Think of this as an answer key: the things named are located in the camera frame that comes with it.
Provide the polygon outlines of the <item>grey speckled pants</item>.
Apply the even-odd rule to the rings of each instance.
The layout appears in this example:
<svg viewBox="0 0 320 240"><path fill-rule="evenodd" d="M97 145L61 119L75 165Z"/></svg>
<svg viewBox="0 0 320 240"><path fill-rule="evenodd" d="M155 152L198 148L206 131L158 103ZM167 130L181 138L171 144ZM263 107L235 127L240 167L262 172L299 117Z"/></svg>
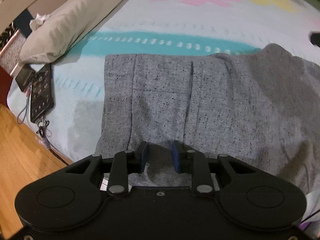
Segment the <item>grey speckled pants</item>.
<svg viewBox="0 0 320 240"><path fill-rule="evenodd" d="M150 155L131 185L183 186L175 140L210 158L224 153L304 193L319 188L319 66L269 44L249 55L108 55L96 154L142 141Z"/></svg>

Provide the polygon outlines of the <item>black patterned phone case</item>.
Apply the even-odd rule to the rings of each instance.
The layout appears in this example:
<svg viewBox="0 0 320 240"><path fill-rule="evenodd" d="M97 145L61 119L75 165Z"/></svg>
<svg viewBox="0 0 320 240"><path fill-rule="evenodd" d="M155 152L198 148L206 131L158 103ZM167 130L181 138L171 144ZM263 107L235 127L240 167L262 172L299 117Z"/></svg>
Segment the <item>black patterned phone case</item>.
<svg viewBox="0 0 320 240"><path fill-rule="evenodd" d="M53 67L45 64L31 83L30 121L37 123L54 107Z"/></svg>

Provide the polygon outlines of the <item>small black box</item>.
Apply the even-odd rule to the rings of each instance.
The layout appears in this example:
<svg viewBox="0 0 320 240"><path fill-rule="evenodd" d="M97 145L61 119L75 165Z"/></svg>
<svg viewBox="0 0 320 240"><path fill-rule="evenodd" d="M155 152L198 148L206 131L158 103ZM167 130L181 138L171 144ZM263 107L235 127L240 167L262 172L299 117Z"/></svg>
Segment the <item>small black box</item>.
<svg viewBox="0 0 320 240"><path fill-rule="evenodd" d="M35 73L36 73L35 70L31 68L29 64L25 64L22 67L20 72L15 77L15 80L21 92L24 92L28 88Z"/></svg>

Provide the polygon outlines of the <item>beige pillow near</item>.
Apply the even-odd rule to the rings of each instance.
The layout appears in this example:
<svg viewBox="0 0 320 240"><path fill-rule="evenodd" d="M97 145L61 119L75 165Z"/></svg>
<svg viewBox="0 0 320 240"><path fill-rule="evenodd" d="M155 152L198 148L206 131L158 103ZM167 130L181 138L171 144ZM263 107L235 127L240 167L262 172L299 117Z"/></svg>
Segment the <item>beige pillow near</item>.
<svg viewBox="0 0 320 240"><path fill-rule="evenodd" d="M52 63L75 46L123 0L68 0L33 31L20 51L23 63Z"/></svg>

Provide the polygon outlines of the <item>floral bed sheet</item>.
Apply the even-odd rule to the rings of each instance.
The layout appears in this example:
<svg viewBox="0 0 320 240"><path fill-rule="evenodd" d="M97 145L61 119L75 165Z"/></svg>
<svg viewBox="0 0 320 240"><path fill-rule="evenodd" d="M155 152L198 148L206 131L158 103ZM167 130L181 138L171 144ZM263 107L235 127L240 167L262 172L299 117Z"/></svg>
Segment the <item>floral bed sheet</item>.
<svg viewBox="0 0 320 240"><path fill-rule="evenodd" d="M96 153L108 55L249 55L277 44L319 66L309 33L319 11L304 0L124 0L53 65L52 146L71 161ZM319 220L319 188L306 193Z"/></svg>

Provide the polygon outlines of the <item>crumpled white tissue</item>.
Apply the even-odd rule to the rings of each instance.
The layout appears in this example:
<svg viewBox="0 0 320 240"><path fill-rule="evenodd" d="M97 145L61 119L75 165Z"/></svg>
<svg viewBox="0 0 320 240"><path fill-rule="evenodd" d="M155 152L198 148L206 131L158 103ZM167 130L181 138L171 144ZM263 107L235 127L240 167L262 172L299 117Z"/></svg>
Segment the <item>crumpled white tissue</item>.
<svg viewBox="0 0 320 240"><path fill-rule="evenodd" d="M36 17L32 19L29 23L29 27L31 31L36 31L37 29L39 29L39 27L41 27L44 24L44 22L46 22L46 20L48 20L49 18L50 18L50 14L48 15L37 14Z"/></svg>

